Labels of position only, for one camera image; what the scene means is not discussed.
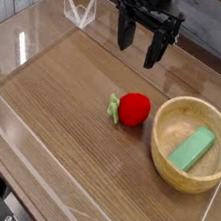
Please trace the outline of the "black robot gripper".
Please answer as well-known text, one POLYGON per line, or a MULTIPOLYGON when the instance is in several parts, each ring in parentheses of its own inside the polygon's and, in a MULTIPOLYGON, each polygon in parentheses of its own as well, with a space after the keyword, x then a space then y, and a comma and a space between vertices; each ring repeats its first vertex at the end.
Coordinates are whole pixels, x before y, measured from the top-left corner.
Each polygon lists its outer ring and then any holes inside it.
POLYGON ((161 60, 167 45, 177 42, 181 24, 185 21, 184 13, 172 0, 118 0, 117 7, 120 8, 117 34, 120 50, 132 44, 136 21, 154 32, 144 62, 145 68, 151 69, 161 60))

